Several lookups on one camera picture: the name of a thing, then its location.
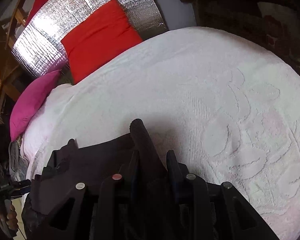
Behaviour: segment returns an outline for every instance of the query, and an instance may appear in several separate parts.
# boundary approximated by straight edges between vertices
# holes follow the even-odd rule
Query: mattress
[[[300,234],[300,77],[243,38],[191,27],[151,38],[73,87],[27,176],[71,138],[79,147],[141,118],[158,154],[207,182],[232,182],[280,239]]]

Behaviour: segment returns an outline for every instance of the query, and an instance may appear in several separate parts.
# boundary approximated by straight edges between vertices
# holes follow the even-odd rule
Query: cable
[[[20,229],[19,229],[19,231],[20,231],[20,233],[22,234],[23,238],[24,238],[25,240],[27,240],[27,239],[25,238],[25,236],[23,235],[22,231],[21,231]]]

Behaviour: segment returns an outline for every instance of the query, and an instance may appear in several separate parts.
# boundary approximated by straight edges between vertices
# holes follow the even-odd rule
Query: silver foil sheet
[[[68,64],[61,40],[110,0],[49,0],[32,18],[12,48],[16,59],[34,76]],[[143,40],[167,31],[153,0],[117,0]]]

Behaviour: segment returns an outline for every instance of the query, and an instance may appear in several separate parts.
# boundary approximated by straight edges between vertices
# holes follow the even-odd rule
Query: black cloth
[[[52,153],[42,175],[36,175],[32,181],[22,212],[27,237],[31,238],[42,219],[77,183],[100,188],[104,179],[118,173],[123,164],[129,165],[134,150],[139,151],[140,196],[137,203],[122,208],[116,238],[182,239],[167,171],[140,119],[131,123],[129,134],[112,141],[78,149],[71,139]]]

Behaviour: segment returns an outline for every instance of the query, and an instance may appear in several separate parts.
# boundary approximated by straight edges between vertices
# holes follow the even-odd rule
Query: black handle
[[[14,238],[17,236],[17,232],[14,230],[11,230],[7,225],[7,215],[10,213],[11,209],[10,206],[12,205],[12,201],[9,199],[6,199],[4,201],[0,201],[0,214],[3,215],[4,219],[1,219],[1,229],[6,234],[8,238]]]

